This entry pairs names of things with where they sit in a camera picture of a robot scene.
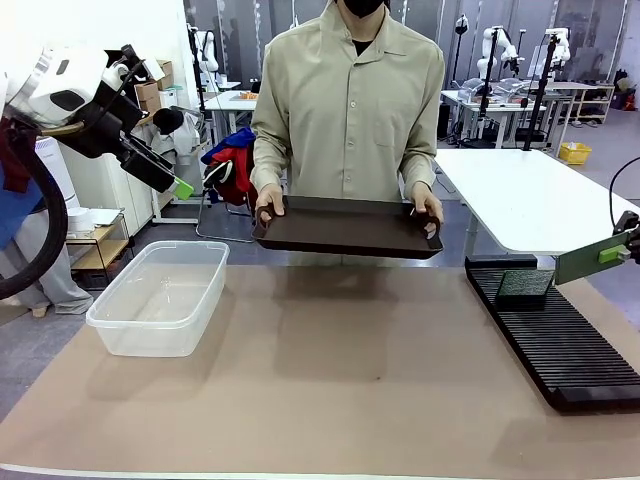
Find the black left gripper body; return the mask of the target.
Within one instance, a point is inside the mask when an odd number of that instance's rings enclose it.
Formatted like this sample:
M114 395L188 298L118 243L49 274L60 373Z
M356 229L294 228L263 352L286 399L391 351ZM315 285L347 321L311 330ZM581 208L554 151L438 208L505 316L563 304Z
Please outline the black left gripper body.
M94 99L72 117L75 123L82 121L84 127L62 135L60 141L87 158L109 153L119 161L126 161L131 149L122 137L128 137L142 117L143 113L134 101L101 82Z

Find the person's right hand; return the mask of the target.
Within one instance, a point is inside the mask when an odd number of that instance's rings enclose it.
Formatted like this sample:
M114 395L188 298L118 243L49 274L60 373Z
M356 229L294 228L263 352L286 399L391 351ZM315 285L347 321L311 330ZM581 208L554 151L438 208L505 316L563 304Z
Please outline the person's right hand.
M257 220L268 225L274 217L285 215L283 190L277 184L268 184L258 193L256 200Z

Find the person's left hand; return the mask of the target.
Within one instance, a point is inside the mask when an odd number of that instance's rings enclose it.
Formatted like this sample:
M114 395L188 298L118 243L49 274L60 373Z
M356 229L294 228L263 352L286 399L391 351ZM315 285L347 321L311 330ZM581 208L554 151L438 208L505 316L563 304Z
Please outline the person's left hand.
M435 232L444 222L442 203L423 182L416 182L411 189L411 200L418 215L436 218L437 222L427 223L424 227L428 234Z

